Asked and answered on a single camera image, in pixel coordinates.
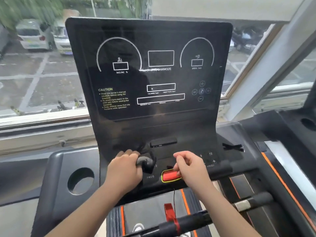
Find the roller blind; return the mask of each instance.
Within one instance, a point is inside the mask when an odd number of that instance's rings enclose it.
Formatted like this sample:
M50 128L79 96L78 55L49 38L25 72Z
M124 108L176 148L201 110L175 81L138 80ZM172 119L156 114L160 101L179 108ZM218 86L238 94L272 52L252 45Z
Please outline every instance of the roller blind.
M289 22L302 1L152 0L152 16Z

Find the person's left arm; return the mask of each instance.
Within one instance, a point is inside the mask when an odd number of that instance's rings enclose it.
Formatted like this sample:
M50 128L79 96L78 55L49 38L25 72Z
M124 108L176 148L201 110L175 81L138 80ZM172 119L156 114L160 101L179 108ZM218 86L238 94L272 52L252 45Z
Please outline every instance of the person's left arm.
M104 184L46 237L93 237L116 203L142 180L138 156L137 151L119 152L107 168Z

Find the forearm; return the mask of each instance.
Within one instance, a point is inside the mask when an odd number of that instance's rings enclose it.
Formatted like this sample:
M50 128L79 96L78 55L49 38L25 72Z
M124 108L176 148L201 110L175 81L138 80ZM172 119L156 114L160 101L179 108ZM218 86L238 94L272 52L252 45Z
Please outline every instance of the forearm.
M199 195L221 237L261 237L216 190L211 181Z
M46 237L93 237L120 198L115 187L105 183Z

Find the black display screen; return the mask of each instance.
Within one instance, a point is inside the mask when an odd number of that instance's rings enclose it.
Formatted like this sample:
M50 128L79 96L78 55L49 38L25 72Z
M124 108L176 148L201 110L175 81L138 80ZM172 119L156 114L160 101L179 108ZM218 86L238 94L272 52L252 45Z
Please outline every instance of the black display screen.
M76 31L99 115L120 120L204 108L217 112L231 24L102 23Z

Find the emergency stop button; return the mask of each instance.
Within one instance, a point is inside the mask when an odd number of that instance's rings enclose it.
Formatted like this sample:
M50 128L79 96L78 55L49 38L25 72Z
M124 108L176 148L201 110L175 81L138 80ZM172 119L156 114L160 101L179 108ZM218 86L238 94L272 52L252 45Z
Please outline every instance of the emergency stop button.
M181 179L181 177L177 176L177 172L173 169L165 170L161 174L162 182L172 182Z

